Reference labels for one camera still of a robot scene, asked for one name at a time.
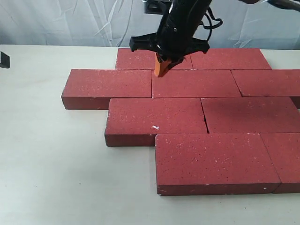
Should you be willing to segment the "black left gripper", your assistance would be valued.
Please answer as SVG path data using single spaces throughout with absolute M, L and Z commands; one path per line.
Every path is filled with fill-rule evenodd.
M 10 57 L 4 52 L 0 52 L 0 68 L 10 68 Z

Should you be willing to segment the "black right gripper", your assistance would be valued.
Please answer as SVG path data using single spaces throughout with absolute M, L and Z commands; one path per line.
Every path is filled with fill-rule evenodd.
M 174 0 L 169 7 L 158 4 L 164 13 L 157 32 L 131 37 L 131 51 L 149 50 L 156 53 L 154 75 L 163 77 L 171 64 L 179 64 L 186 55 L 207 53 L 207 40 L 193 37 L 207 9 L 209 0 Z

